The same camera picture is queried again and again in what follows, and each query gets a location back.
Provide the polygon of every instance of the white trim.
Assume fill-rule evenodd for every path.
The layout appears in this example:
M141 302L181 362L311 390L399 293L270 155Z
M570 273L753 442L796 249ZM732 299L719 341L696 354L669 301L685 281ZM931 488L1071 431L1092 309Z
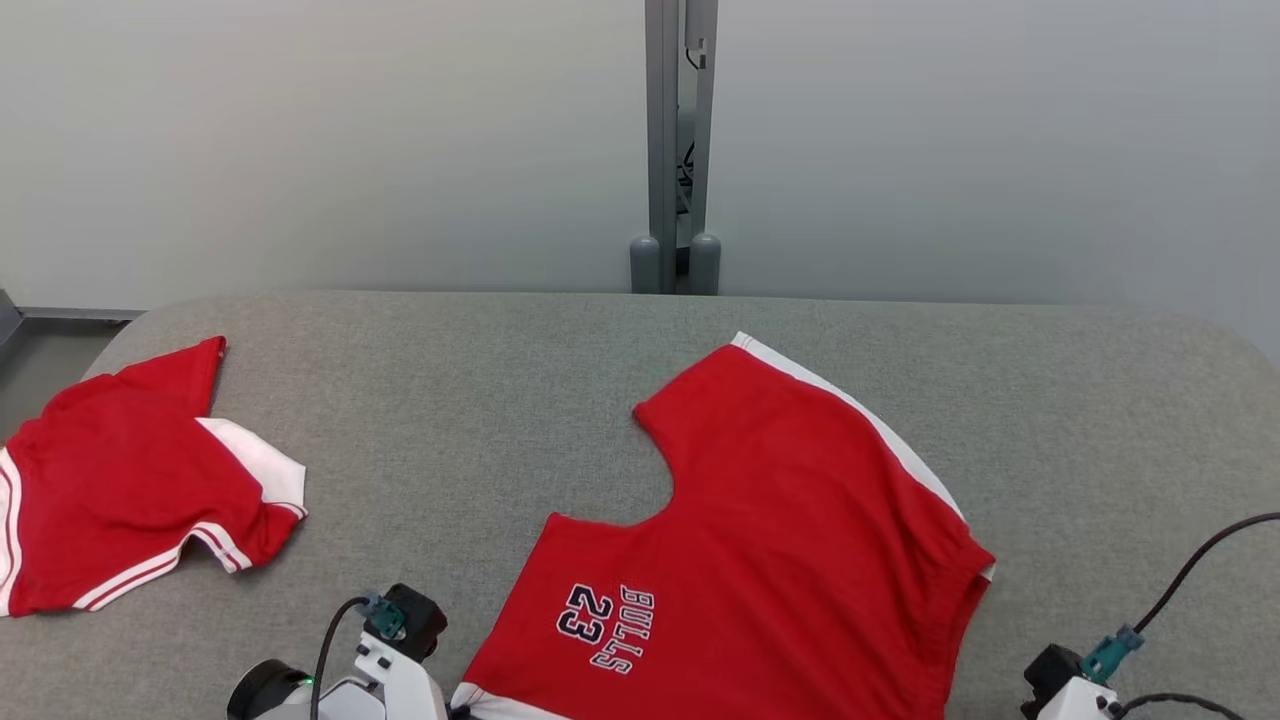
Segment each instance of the white trim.
M143 560L122 573L116 573L113 578L81 596L79 600L72 603L72 607L96 612L133 588L168 574L178 566L182 547L193 537L209 547L210 552L218 557L219 562L223 564L223 569L228 573L237 570L236 564L232 562L232 557L236 559L236 562L239 562L239 569L252 565L248 557L244 557L244 553L236 547L236 543L230 542L230 536L227 534L227 530L221 525L216 523L196 523L192 525L191 532L183 536L182 542L177 547Z
M22 570L22 543L18 542L18 512L22 511L22 475L13 457L9 456L8 447L0 447L0 470L8 482L0 482L0 523L4 532L0 534L0 618L9 616L9 597L13 594L13 584L18 580ZM13 553L13 566L9 565L9 553Z
M452 707L467 705L476 720L570 720L563 715L547 712L518 700L495 696L475 683L461 683L453 691Z
M294 515L297 515L298 520L301 520L301 519L303 519L303 518L307 516L307 509L306 507L298 507L297 505L293 505L292 502L268 502L268 505L275 505L278 507L283 507L283 509L288 510L289 512L293 512Z
M306 506L302 503L307 475L305 466L271 447L252 430L225 418L196 418L196 421L230 450L257 484L262 486L262 502L288 502L302 511L300 518L306 516Z
M234 573L237 570L236 566L227 562L228 559L234 560L236 564L239 565L239 570L253 566L253 562L250 561L250 559L246 557L238 547L236 547L236 541L232 539L232 536L218 523L196 523L192 525L191 532L196 530L206 530L209 534L214 536L214 539L221 546L221 551L216 547L211 547L210 550L212 550L214 555L223 561L223 568L227 568L228 573Z
M792 378L800 382L812 384L813 387L824 389L835 395L836 397L844 400L846 404L851 405L855 410L861 413L868 420L872 421L872 425L876 427L876 432L881 434L881 438L884 441L884 445L887 445L888 448L893 452L893 455L897 456L897 461L902 464L902 468L908 471L908 474L915 478L915 482L927 487L929 492L942 498L942 502L946 502L947 506L955 510L956 515L960 515L960 519L964 520L964 515L960 512L960 509L956 507L956 501L951 497L951 493L947 492L947 488L946 486L942 484L942 480L940 480L938 477L933 474L933 470L929 470L929 466L924 464L924 460L920 460L920 456L916 455L915 451L911 450L909 445L906 445L906 441L900 438L897 433L893 432L892 428L884 424L884 420L877 418L876 414L864 407L863 404L850 397L849 393L840 389L838 387L822 379L813 370L809 370L808 368L800 365L799 363L783 356L777 350L773 350L772 347L764 345L763 342L755 340L754 337L746 333L742 332L737 333L737 336L733 338L732 345L741 347L742 350L750 352L753 356L755 356L764 364L777 368L778 370L782 370L783 373L791 375Z

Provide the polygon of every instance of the white robot part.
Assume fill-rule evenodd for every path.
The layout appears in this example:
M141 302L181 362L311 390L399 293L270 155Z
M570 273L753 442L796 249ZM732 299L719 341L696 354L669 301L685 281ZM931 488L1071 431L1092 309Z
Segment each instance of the white robot part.
M444 693L428 674L426 667L396 652L369 633L360 634L360 647L367 648L369 652L362 652L356 659L356 669L381 684L387 720L448 720Z
M311 710L310 698L307 700L308 705L302 706L305 711ZM303 717L308 715L300 715L298 720ZM387 708L358 682L343 680L329 688L329 692L320 698L320 717L321 720L387 720Z
M1117 701L1119 696L1111 688L1084 678L1071 678L1036 720L1111 720L1107 707Z

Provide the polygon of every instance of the teal connector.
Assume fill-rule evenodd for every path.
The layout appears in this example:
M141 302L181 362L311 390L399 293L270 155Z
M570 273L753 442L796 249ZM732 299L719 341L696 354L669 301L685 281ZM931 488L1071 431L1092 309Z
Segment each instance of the teal connector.
M383 638L398 641L404 637L404 614L385 597L370 591L364 594L365 605L357 605L356 612L378 630Z
M1116 634L1107 635L1088 657L1080 661L1084 676L1097 684L1106 684L1130 652L1142 647L1142 635L1129 625L1121 625Z

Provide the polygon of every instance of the metal frame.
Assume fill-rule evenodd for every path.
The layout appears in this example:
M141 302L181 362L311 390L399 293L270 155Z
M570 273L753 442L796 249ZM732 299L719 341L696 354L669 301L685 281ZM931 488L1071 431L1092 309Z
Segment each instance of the metal frame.
M712 91L716 87L716 24L719 0L696 0L703 32L703 69L698 70L698 108L694 118L694 206L689 211L692 234L707 232L707 170L712 155Z
M721 241L707 233L707 179L712 156L712 95L716 87L716 32L719 0L689 0L701 37L703 69L698 70L698 109L694 117L694 197L689 209L692 241L689 246L689 291L719 295Z
M52 318L58 320L136 320L142 310L99 310L95 307L18 307L23 318Z
M676 291L676 122L680 0L645 0L649 120L649 234L658 241L658 287Z
M13 306L13 301L9 300L9 295L0 290L0 345L4 345L13 332L18 329L22 324L22 315L18 314L18 309Z

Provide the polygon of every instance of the basketball jersey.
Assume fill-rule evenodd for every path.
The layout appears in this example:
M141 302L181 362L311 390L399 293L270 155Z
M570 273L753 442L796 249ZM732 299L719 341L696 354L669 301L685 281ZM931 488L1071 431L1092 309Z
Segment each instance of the basketball jersey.
M741 333L635 416L669 503L631 527L553 514L454 707L942 717L995 559L897 434Z
M270 561L305 468L209 413L225 340L77 383L0 448L0 616L100 610L178 565Z

